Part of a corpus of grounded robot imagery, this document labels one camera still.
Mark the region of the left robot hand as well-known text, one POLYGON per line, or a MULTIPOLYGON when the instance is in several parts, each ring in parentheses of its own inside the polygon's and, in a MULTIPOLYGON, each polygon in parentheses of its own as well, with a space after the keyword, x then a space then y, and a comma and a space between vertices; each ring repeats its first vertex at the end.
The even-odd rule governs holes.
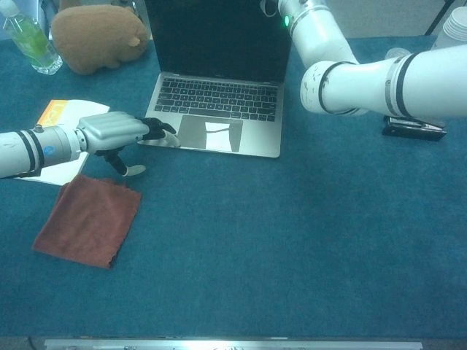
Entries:
POLYGON ((80 119, 75 129, 80 150, 103 157, 120 175, 135 176, 145 166, 127 166, 118 153, 129 144, 154 141, 157 146, 179 147, 175 129, 154 117, 136 118, 126 112, 107 112, 80 119))

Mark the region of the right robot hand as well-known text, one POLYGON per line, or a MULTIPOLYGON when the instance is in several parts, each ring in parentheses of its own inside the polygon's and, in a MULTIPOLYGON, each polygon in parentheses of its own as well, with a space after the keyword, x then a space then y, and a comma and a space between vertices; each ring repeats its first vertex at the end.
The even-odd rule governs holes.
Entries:
POLYGON ((276 15, 278 10, 277 0, 260 0, 259 6, 263 14, 270 18, 276 15))

